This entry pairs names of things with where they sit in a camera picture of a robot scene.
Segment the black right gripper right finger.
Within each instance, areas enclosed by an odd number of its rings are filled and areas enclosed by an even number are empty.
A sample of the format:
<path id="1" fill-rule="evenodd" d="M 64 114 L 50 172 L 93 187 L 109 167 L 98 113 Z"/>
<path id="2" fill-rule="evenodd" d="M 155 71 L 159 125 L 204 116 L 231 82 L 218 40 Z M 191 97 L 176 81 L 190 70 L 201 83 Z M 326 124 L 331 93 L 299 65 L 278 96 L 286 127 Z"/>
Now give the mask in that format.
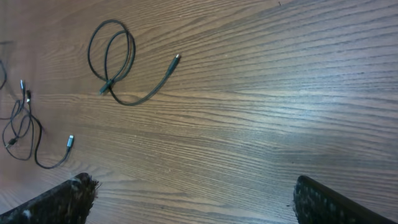
<path id="1" fill-rule="evenodd" d="M 306 175 L 297 179 L 293 203 L 299 224 L 397 224 Z"/>

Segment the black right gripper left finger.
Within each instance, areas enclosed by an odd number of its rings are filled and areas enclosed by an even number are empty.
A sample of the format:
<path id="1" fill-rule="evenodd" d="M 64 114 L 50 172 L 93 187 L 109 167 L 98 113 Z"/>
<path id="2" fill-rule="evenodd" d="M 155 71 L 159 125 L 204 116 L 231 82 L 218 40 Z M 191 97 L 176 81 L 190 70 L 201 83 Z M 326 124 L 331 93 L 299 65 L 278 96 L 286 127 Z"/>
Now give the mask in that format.
<path id="1" fill-rule="evenodd" d="M 2 224 L 85 224 L 99 182 L 83 172 L 1 214 Z"/>

